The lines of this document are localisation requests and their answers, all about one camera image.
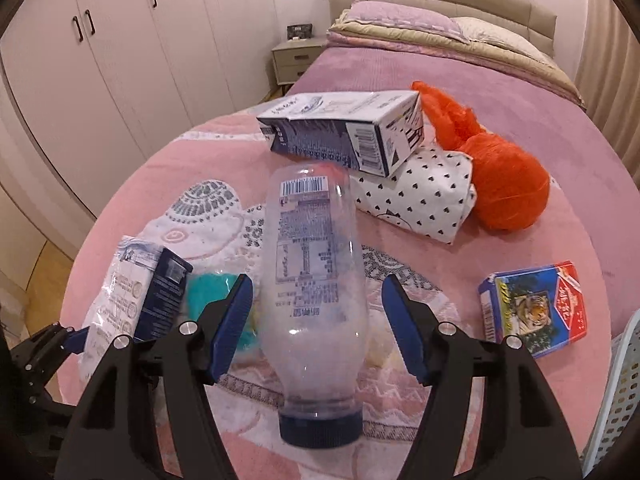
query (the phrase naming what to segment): pillow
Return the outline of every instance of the pillow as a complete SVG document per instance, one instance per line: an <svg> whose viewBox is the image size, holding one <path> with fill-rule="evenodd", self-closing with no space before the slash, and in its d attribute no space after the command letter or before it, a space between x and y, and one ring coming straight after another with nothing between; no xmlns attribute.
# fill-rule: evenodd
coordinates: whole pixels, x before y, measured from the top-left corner
<svg viewBox="0 0 640 480"><path fill-rule="evenodd" d="M511 50L517 54L530 57L547 66L553 66L549 63L547 57L529 43L529 41L506 28L479 20L478 18L453 18L451 21L457 23L465 37L471 41L498 46L505 50Z"/></svg>
<svg viewBox="0 0 640 480"><path fill-rule="evenodd" d="M355 2L348 10L345 23L420 30L453 40L469 43L462 30L444 14L434 10L419 9L388 2Z"/></svg>

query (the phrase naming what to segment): wardrobe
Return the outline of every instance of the wardrobe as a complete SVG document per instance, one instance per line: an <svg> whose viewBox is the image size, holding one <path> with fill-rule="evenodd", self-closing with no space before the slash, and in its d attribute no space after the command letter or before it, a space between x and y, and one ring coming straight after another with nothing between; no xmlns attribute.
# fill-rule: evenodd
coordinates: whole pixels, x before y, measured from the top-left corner
<svg viewBox="0 0 640 480"><path fill-rule="evenodd" d="M98 216L185 131L274 86L273 0L25 0L0 57L26 135Z"/></svg>

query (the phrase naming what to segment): laundry basket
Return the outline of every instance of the laundry basket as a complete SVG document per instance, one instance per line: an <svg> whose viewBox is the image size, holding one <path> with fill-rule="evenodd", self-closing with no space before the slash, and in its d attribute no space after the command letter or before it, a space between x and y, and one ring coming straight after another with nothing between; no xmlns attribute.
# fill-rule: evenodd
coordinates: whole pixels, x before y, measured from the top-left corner
<svg viewBox="0 0 640 480"><path fill-rule="evenodd" d="M584 455L583 476L587 476L613 446L639 399L640 310L627 324L612 360L604 400Z"/></svg>

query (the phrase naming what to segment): red and blue box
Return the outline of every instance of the red and blue box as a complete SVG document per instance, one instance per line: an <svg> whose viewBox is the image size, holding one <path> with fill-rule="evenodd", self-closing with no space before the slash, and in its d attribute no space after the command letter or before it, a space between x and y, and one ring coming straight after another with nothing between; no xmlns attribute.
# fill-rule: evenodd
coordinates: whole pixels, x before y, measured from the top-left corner
<svg viewBox="0 0 640 480"><path fill-rule="evenodd" d="M587 333L582 289L571 262L497 272L478 292L490 341L517 335L533 357L540 357Z"/></svg>

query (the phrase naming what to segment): silver screw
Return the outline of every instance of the silver screw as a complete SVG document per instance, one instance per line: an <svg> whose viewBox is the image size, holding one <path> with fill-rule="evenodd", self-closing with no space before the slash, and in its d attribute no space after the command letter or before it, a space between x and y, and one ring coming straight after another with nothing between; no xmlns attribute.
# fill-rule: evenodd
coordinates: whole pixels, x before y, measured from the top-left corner
<svg viewBox="0 0 640 480"><path fill-rule="evenodd" d="M116 339L113 340L113 345L118 349L122 350L129 346L129 338L125 335L119 335Z"/></svg>
<svg viewBox="0 0 640 480"><path fill-rule="evenodd" d="M458 329L453 323L444 322L438 325L438 331L443 335L454 335Z"/></svg>
<svg viewBox="0 0 640 480"><path fill-rule="evenodd" d="M513 348L514 350L518 350L519 348L522 348L522 341L520 340L519 337L510 335L507 338L507 346L509 348Z"/></svg>
<svg viewBox="0 0 640 480"><path fill-rule="evenodd" d="M180 325L180 333L182 335L195 334L198 331L198 324L193 321L186 321Z"/></svg>

